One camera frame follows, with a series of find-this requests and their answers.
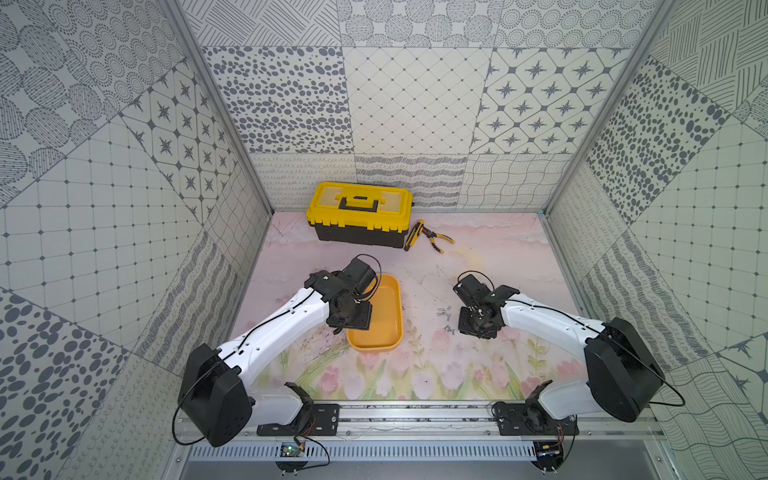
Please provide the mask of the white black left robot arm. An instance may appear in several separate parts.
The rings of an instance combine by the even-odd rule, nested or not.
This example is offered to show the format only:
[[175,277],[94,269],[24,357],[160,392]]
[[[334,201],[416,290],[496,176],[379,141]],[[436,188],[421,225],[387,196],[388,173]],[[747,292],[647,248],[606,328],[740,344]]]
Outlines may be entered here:
[[212,447],[233,440],[250,426],[285,427],[291,436],[310,432],[314,401],[287,382],[270,392],[251,386],[263,370],[293,342],[320,325],[333,334],[369,328],[371,300],[382,283],[380,262],[358,254],[341,270],[320,270],[283,306],[246,333],[213,348],[199,345],[188,356],[177,400]]

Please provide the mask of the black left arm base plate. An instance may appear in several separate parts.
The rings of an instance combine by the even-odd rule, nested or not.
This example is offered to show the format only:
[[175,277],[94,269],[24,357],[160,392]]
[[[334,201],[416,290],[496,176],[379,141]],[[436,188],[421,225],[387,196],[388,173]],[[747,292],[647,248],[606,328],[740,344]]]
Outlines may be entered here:
[[335,436],[340,405],[317,403],[299,385],[283,386],[259,394],[252,419],[258,436]]

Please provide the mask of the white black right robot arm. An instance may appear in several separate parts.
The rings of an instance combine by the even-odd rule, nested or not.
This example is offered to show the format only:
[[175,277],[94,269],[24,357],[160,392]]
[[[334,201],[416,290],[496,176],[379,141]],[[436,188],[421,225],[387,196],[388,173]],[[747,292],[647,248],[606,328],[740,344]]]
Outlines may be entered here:
[[650,405],[686,405],[630,322],[571,315],[508,285],[486,285],[487,280],[475,270],[457,277],[453,292],[463,303],[458,322],[462,334],[490,340],[502,328],[514,328],[561,348],[585,367],[572,379],[544,381],[534,388],[526,408],[535,419],[604,412],[631,423]]

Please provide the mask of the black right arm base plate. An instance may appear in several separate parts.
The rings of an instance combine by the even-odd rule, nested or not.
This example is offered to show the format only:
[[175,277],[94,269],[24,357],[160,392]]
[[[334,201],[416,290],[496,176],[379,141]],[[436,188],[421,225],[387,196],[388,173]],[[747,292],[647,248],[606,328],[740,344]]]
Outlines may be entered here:
[[497,401],[490,408],[501,436],[557,436],[578,435],[577,417],[557,420],[551,417],[539,402],[542,391],[552,383],[547,380],[537,386],[524,403]]

